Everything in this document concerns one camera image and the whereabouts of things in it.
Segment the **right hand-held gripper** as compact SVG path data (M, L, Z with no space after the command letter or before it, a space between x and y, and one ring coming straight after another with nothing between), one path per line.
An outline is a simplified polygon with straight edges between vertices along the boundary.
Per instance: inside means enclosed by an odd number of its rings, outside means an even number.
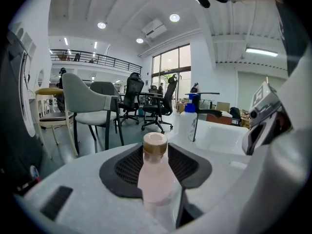
M280 97L286 110L266 81L252 96L246 155L270 143L270 133L290 131L268 147L240 234L312 234L312 54L300 60Z

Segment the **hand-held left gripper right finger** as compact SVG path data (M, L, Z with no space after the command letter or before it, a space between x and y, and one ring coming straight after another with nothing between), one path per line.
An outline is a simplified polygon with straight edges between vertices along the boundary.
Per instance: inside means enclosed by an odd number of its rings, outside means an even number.
M228 195L244 156L169 143L169 164L182 186L173 234L237 234L239 206Z

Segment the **pink soap bottle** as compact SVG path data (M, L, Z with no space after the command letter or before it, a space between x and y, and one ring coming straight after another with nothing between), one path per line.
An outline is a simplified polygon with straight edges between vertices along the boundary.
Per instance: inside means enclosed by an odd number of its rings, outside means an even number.
M147 212L166 230L176 229L182 187L169 166L166 155L167 137L158 132L147 133L143 138L143 166L137 187Z

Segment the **black basin faucet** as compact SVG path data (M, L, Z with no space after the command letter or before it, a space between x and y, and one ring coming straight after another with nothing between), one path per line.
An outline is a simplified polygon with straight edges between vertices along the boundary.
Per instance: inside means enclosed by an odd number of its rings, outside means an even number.
M199 108L200 97L193 97L192 103L195 105L195 112L197 114L196 120L195 120L195 131L194 131L194 135L193 135L193 139L192 139L192 142L195 142L195 136L196 136L196 132L197 132L199 115L200 114L208 114L208 115L214 116L215 118L220 118L222 116L222 112L219 110L213 110L213 109L200 109Z

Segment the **soap bottle with blue pump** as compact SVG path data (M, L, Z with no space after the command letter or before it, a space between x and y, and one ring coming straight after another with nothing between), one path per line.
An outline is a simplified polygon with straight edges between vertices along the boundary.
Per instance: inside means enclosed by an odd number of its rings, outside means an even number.
M189 93L189 102L185 105L184 111L180 114L179 133L182 134L185 140L192 142L195 131L196 112L195 105L192 103L193 97L198 94Z

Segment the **cardboard box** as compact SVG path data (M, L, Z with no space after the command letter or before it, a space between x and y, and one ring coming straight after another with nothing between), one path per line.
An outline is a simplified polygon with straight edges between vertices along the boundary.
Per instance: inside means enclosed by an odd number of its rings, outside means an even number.
M228 113L230 111L230 103L218 101L216 104L216 109Z

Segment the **cream wooden chair brown seat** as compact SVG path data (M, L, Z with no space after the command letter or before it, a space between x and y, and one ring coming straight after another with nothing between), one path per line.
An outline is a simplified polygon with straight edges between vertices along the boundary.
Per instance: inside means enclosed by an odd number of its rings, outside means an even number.
M74 114L69 112L67 109L65 109L65 112L63 113L48 113L42 117L39 117L39 107L38 107L39 101L41 102L41 105L43 106L42 102L45 99L49 99L49 97L53 95L64 95L64 93L63 93L63 90L59 88L41 88L35 91L36 121L37 121L38 129L39 129L39 137L43 144L43 150L46 152L49 158L52 159L51 153L49 152L48 147L43 137L42 127L52 129L52 133L53 133L56 145L59 145L57 138L56 138L56 134L55 134L55 126L66 126L68 130L69 139L72 145L73 153L75 156L78 156L78 152L75 147L75 142L74 142L74 138L71 133L71 127L70 127L70 122L73 119Z

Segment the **grey upholstered chair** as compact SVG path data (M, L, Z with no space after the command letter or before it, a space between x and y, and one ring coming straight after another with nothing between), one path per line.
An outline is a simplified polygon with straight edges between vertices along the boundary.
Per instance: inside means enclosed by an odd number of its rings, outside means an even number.
M90 89L77 75L66 73L62 76L65 108L74 114L74 142L77 152L78 134L77 124L84 124L89 127L94 140L96 136L92 127L102 127L105 129L105 150L109 149L110 113L111 101L117 100L116 96L102 95ZM120 113L117 112L117 131L121 145L124 145L122 128L120 123Z

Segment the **black office chair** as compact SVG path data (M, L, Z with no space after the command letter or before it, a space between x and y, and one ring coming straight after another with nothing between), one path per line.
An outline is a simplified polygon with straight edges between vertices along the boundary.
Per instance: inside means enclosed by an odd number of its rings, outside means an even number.
M122 124L126 119L132 119L136 122L136 124L139 124L138 118L129 115L129 113L135 113L139 109L139 96L144 86L141 75L135 72L131 73L127 78L126 86L124 100L119 103L119 108L123 109L123 112L125 113L120 117L120 123Z
M141 130L144 131L146 126L155 124L159 127L161 130L161 133L164 133L164 130L162 128L162 124L169 125L170 129L173 129L173 125L169 122L165 122L162 120L163 116L170 116L173 112L173 107L172 107L172 98L174 91L177 86L177 78L176 75L174 74L172 77L168 79L168 87L167 91L164 95L164 97L154 97L150 96L151 99L156 100L156 105L144 105L143 106L143 111L145 113L151 113L155 116L155 119L146 122L142 125Z

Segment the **long ceiling strip light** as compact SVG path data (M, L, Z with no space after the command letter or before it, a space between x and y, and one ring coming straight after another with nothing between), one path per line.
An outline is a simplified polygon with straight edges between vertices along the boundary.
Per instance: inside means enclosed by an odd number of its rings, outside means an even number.
M277 57L277 52L272 52L268 50L262 50L262 49L256 49L256 48L246 48L246 53L253 53L253 54L260 54L260 55L266 55L270 57Z

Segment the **dark grey chair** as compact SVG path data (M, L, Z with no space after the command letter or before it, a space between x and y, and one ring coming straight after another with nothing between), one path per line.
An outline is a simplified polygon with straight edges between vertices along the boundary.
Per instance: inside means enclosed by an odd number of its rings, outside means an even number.
M111 101L110 120L114 123L115 133L117 133L117 112L119 113L119 92L111 82L96 81L90 86L90 89L102 95L116 96L117 100Z

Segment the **large black appliance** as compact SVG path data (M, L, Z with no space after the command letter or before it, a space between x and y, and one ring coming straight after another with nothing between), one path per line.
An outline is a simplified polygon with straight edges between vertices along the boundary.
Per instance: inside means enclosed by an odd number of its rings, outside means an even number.
M10 30L0 48L0 189L24 195L39 181L43 147L32 122L28 54Z

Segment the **glass entrance door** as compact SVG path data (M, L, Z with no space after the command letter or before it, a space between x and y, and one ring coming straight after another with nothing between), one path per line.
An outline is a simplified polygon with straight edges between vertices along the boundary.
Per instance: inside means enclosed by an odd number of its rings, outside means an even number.
M153 57L151 85L156 88L162 87L162 92L165 93L171 77L177 79L172 97L172 105L176 108L191 89L191 48L189 44Z

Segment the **black balcony railing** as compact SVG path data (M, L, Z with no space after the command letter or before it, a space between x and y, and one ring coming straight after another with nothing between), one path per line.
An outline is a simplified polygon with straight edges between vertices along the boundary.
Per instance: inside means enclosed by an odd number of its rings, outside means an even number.
M70 49L49 49L52 62L65 62L68 64L90 64L95 66L105 66L121 71L141 73L142 67L119 58L97 54L95 52L86 52Z

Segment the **ceiling air conditioner unit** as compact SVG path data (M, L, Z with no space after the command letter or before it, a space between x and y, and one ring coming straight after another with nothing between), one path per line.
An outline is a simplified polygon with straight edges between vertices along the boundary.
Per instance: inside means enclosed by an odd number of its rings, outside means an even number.
M155 19L149 24L147 24L143 29L142 32L145 34L145 37L155 39L159 35L165 33L167 28L159 19Z

